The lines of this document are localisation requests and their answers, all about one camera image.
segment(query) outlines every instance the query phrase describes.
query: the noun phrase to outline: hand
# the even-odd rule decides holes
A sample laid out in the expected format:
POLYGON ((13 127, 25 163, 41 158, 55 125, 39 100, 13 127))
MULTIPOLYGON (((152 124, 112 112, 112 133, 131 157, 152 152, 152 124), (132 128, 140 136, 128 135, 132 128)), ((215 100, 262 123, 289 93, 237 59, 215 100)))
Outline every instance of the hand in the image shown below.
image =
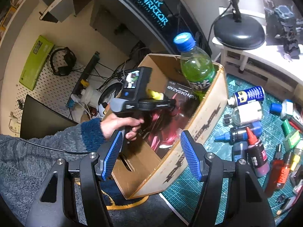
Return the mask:
POLYGON ((125 137, 128 140, 136 140, 136 135, 138 130, 141 127, 141 124, 144 123, 142 118, 135 119, 131 117, 127 118, 118 118, 114 113, 110 114, 104 121, 100 123, 101 130, 106 139, 110 138, 115 130, 119 129, 122 126, 132 126, 130 132, 128 132, 125 137))

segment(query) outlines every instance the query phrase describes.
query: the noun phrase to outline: yellow clip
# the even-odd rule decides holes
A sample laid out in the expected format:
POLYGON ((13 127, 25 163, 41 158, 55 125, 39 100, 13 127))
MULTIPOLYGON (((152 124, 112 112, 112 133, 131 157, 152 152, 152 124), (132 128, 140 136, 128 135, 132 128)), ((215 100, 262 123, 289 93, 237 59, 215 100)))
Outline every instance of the yellow clip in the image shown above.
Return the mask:
POLYGON ((154 100, 163 100, 164 94, 153 91, 151 89, 147 89, 147 94, 154 100))
POLYGON ((81 84, 86 88, 89 86, 89 82, 84 79, 81 80, 81 84))

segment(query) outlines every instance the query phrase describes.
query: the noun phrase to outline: finger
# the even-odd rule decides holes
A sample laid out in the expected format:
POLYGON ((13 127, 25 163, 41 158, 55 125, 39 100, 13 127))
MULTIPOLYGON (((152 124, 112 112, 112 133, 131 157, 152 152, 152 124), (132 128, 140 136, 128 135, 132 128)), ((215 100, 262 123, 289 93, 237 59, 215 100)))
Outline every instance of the finger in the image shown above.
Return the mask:
POLYGON ((136 135, 137 135, 136 132, 131 131, 131 132, 127 133, 125 137, 126 137, 128 140, 131 140, 131 139, 133 139, 134 137, 136 137, 136 135))
POLYGON ((141 123, 141 120, 137 120, 132 117, 117 118, 117 129, 122 126, 138 126, 140 123, 141 123))
POLYGON ((137 125, 131 129, 133 132, 137 132, 141 128, 141 125, 137 125))

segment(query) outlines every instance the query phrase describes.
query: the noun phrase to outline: black lamp base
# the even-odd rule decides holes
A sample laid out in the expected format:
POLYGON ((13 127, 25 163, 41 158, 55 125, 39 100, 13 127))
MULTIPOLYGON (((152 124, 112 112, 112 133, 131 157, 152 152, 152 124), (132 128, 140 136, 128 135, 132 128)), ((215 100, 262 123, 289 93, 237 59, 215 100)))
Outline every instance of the black lamp base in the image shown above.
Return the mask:
POLYGON ((247 14, 241 14, 241 22, 235 22, 228 14, 214 24, 215 37, 224 46, 236 50, 253 50, 265 41, 262 25, 247 14))

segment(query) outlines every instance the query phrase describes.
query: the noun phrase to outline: blue cap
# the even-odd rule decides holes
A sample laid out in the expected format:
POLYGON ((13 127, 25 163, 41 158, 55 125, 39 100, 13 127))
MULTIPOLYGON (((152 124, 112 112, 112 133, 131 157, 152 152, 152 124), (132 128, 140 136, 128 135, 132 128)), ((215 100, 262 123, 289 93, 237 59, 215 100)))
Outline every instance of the blue cap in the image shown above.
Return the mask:
POLYGON ((278 103, 272 103, 272 104, 270 104, 269 111, 271 113, 278 113, 278 114, 280 114, 282 112, 282 105, 278 104, 278 103))
POLYGON ((191 50, 196 45, 196 42, 190 33, 184 32, 174 38, 174 44, 177 46, 178 51, 182 53, 191 50))
POLYGON ((260 121, 255 121, 252 122, 252 126, 253 128, 251 129, 251 131, 255 134, 256 137, 260 137, 262 135, 262 124, 260 121))
POLYGON ((230 132, 225 132, 223 135, 215 137, 215 142, 229 142, 230 141, 230 132))

